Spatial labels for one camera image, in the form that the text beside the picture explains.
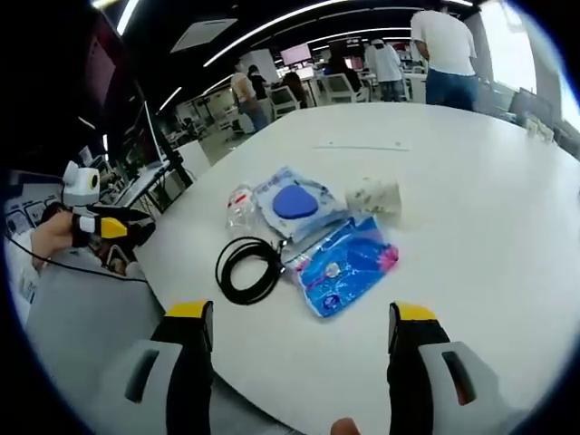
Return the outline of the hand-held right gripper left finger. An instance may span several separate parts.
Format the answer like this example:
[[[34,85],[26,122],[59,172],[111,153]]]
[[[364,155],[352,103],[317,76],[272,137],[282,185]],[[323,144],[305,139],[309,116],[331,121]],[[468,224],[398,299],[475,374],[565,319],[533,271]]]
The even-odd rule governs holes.
[[[209,434],[213,303],[176,304],[147,340],[109,365],[97,393],[99,434]]]

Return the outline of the person's right hand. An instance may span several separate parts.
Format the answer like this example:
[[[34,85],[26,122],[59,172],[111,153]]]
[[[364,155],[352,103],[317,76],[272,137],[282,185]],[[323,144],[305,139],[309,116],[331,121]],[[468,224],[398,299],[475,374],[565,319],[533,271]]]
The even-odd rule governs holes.
[[[330,435],[360,435],[360,431],[351,418],[336,420],[330,429]]]

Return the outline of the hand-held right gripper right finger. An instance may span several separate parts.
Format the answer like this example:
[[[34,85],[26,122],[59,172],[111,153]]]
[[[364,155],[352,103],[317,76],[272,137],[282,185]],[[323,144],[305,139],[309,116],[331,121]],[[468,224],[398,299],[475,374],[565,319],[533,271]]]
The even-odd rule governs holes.
[[[498,376],[451,341],[430,309],[390,304],[388,354],[390,434],[509,434],[517,426]]]

